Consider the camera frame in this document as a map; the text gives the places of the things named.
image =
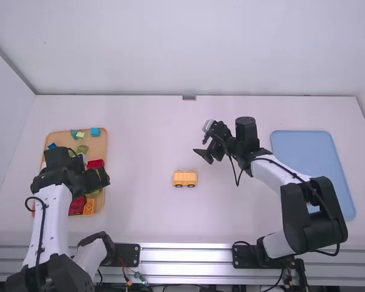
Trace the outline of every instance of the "red toy block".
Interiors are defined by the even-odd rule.
[[[86,165],[86,168],[88,168],[88,169],[97,169],[100,166],[104,166],[104,160],[103,159],[88,161],[88,164]]]
[[[69,216],[73,215],[81,215],[84,212],[84,206],[86,204],[85,196],[81,196],[76,200],[72,201],[71,206],[69,208]]]

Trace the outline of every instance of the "white wall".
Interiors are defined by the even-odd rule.
[[[34,99],[34,93],[0,57],[0,188]]]
[[[0,1],[0,47],[42,94],[352,95],[365,115],[365,0]]]

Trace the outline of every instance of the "yellow toy car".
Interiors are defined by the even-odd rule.
[[[173,174],[173,186],[174,187],[195,187],[197,186],[197,173],[193,170],[189,170],[188,172],[182,172],[181,170],[177,170]]]

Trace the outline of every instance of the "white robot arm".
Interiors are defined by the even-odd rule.
[[[221,161],[225,155],[231,163],[235,159],[241,174],[246,172],[261,180],[280,195],[283,230],[259,238],[257,245],[252,246],[259,263],[266,266],[272,259],[330,245],[337,245],[337,251],[328,255],[336,255],[339,244],[347,240],[347,228],[331,181],[323,176],[311,178],[298,173],[277,160],[270,151],[260,148],[254,118],[239,117],[235,120],[235,129],[233,137],[222,121],[208,120],[203,127],[203,144],[210,137],[212,140],[206,150],[193,150],[209,164],[214,158]],[[320,210],[309,214],[308,204],[319,206]]]
[[[66,147],[44,152],[46,168],[31,185],[35,219],[29,250],[20,272],[6,281],[6,291],[94,291],[100,264],[110,264],[115,245],[105,232],[84,238],[73,259],[68,250],[68,213],[72,200],[110,184],[104,167],[84,168],[83,156]]]

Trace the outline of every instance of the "blue tray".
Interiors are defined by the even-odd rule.
[[[326,131],[277,130],[271,135],[276,158],[292,169],[312,177],[331,179],[345,220],[353,220],[356,212],[334,140]],[[318,207],[310,206],[310,213]]]

